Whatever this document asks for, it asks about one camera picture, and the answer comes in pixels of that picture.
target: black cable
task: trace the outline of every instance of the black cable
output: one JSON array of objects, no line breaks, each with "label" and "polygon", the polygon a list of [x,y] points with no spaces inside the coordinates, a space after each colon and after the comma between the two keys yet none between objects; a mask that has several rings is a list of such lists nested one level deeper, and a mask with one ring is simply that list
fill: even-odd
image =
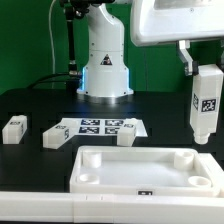
[{"label": "black cable", "polygon": [[57,73],[57,74],[44,76],[44,77],[38,79],[37,81],[35,81],[34,83],[30,84],[29,86],[27,86],[27,89],[33,89],[33,87],[36,86],[41,81],[56,78],[56,77],[60,77],[60,76],[69,76],[69,74],[67,72],[64,72],[64,73]]},{"label": "black cable", "polygon": [[143,48],[144,66],[145,66],[145,88],[149,91],[149,80],[148,80],[148,63],[146,58],[146,48]]},{"label": "black cable", "polygon": [[74,46],[74,34],[73,34],[73,22],[67,21],[68,28],[68,45],[69,45],[69,60],[75,60],[75,46]]}]

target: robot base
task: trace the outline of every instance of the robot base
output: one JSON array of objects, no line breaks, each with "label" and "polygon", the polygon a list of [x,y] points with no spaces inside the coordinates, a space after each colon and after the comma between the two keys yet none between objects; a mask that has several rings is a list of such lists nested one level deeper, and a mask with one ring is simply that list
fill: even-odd
[{"label": "robot base", "polygon": [[120,97],[95,97],[86,94],[77,94],[78,99],[84,100],[91,103],[98,104],[118,104],[123,102],[130,102],[133,99],[133,92]]}]

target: black and white pattern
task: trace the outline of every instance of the black and white pattern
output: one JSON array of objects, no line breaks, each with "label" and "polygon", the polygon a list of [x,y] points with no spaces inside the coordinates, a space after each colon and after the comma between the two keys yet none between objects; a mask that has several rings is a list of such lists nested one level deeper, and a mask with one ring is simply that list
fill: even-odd
[{"label": "black and white pattern", "polygon": [[79,134],[99,134],[99,127],[80,127]]},{"label": "black and white pattern", "polygon": [[124,120],[105,120],[105,126],[120,127],[124,123]]},{"label": "black and white pattern", "polygon": [[138,191],[138,195],[142,196],[153,195],[153,191]]},{"label": "black and white pattern", "polygon": [[116,128],[116,127],[114,127],[114,128],[107,127],[107,128],[105,128],[105,134],[106,135],[117,135],[117,132],[119,129],[120,128]]},{"label": "black and white pattern", "polygon": [[24,128],[23,128],[23,124],[21,125],[21,134],[23,134]]},{"label": "black and white pattern", "polygon": [[216,99],[203,100],[201,112],[205,113],[205,112],[213,112],[213,111],[216,111]]},{"label": "black and white pattern", "polygon": [[196,110],[198,110],[198,104],[199,104],[198,97],[194,94],[193,105],[196,108]]},{"label": "black and white pattern", "polygon": [[19,121],[12,121],[12,122],[10,122],[10,125],[19,125],[19,124],[20,124]]},{"label": "black and white pattern", "polygon": [[133,125],[133,124],[125,124],[124,127],[125,127],[125,128],[133,128],[134,125]]},{"label": "black and white pattern", "polygon": [[81,125],[100,125],[100,120],[94,120],[94,119],[83,119],[81,121]]},{"label": "black and white pattern", "polygon": [[62,126],[62,125],[57,125],[56,127],[55,127],[56,129],[65,129],[66,128],[66,126]]},{"label": "black and white pattern", "polygon": [[69,138],[69,129],[65,130],[65,140]]}]

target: label sticker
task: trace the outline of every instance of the label sticker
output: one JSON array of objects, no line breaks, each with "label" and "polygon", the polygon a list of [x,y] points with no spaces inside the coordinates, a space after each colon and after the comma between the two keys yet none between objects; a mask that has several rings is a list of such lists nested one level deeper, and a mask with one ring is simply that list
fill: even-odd
[{"label": "label sticker", "polygon": [[23,131],[24,131],[24,129],[23,129],[23,124],[21,125],[21,134],[23,134]]},{"label": "label sticker", "polygon": [[83,119],[81,125],[100,125],[100,120],[95,119]]},{"label": "label sticker", "polygon": [[58,125],[58,126],[56,126],[55,128],[56,128],[56,129],[65,129],[66,126]]},{"label": "label sticker", "polygon": [[124,123],[124,120],[105,120],[105,126],[120,127]]},{"label": "label sticker", "polygon": [[69,138],[69,129],[65,130],[65,140]]},{"label": "label sticker", "polygon": [[100,128],[98,127],[80,127],[80,134],[99,134]]},{"label": "label sticker", "polygon": [[105,56],[105,58],[101,62],[101,65],[112,65],[111,59],[108,54]]},{"label": "label sticker", "polygon": [[202,100],[201,112],[205,113],[216,111],[216,105],[216,99]]},{"label": "label sticker", "polygon": [[20,124],[19,121],[12,121],[12,122],[10,122],[10,125],[19,125],[19,124]]},{"label": "label sticker", "polygon": [[117,135],[117,132],[120,128],[119,127],[106,127],[105,134],[106,135]]},{"label": "label sticker", "polygon": [[198,110],[198,104],[199,104],[198,97],[194,94],[193,105],[196,108],[196,110]]},{"label": "label sticker", "polygon": [[146,191],[144,191],[144,190],[140,190],[140,191],[138,191],[138,195],[142,195],[142,196],[150,196],[150,195],[153,195],[153,191],[148,191],[148,190],[146,190]]},{"label": "label sticker", "polygon": [[124,127],[125,127],[125,128],[133,128],[134,125],[133,125],[133,124],[125,124]]}]

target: metal bracket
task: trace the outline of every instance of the metal bracket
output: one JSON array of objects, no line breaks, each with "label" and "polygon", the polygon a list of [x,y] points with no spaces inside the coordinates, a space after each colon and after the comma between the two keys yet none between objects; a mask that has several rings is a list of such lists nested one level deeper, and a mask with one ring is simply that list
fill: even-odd
[{"label": "metal bracket", "polygon": [[194,61],[187,51],[187,49],[190,48],[190,41],[189,40],[180,40],[178,42],[178,55],[181,59],[181,61],[185,65],[185,75],[191,76],[191,75],[198,75],[198,62]]}]

